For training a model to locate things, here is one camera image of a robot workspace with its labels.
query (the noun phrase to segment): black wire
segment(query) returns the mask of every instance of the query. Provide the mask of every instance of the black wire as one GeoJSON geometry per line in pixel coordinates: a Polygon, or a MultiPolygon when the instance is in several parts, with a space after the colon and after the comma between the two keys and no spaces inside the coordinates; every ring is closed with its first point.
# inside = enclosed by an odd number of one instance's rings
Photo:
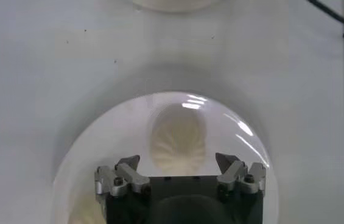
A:
{"type": "Polygon", "coordinates": [[[324,5],[322,2],[320,2],[318,0],[307,0],[307,1],[309,1],[311,4],[316,6],[318,9],[322,10],[323,12],[325,12],[331,18],[333,18],[333,19],[337,20],[338,22],[341,22],[342,24],[344,24],[344,17],[342,15],[339,15],[338,13],[336,13],[335,11],[333,11],[332,9],[327,7],[326,5],[324,5]]]}

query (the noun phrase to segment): screw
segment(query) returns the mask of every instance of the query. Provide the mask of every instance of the screw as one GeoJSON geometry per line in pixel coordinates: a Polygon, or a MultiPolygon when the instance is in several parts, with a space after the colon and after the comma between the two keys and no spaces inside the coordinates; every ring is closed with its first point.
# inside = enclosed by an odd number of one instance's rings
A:
{"type": "Polygon", "coordinates": [[[143,196],[148,197],[150,196],[150,194],[152,194],[152,188],[150,186],[146,186],[142,188],[141,193],[143,194],[143,196]]]}
{"type": "Polygon", "coordinates": [[[244,181],[246,183],[252,184],[252,183],[254,183],[254,176],[252,174],[248,174],[245,176],[244,181]]]}
{"type": "Polygon", "coordinates": [[[116,177],[116,178],[113,180],[113,184],[114,184],[115,186],[120,186],[120,185],[122,185],[122,184],[123,184],[123,178],[121,178],[121,177],[116,177]]]}

